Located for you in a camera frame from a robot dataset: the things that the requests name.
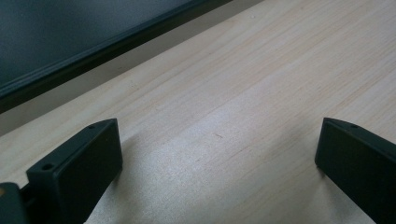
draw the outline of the screw hole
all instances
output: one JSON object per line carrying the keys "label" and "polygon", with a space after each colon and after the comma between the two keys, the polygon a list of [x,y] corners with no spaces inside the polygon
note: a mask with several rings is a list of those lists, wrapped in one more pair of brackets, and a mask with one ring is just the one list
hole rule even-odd
{"label": "screw hole", "polygon": [[53,164],[48,163],[48,164],[45,164],[41,169],[42,170],[50,170],[50,169],[52,169],[52,167],[53,167]]}

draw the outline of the wooden table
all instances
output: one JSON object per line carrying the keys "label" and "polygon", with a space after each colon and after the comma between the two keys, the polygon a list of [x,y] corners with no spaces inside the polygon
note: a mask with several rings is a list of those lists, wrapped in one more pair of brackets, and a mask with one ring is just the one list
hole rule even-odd
{"label": "wooden table", "polygon": [[396,2],[266,0],[0,138],[0,180],[117,118],[87,223],[372,223],[314,164],[324,117],[396,142]]}

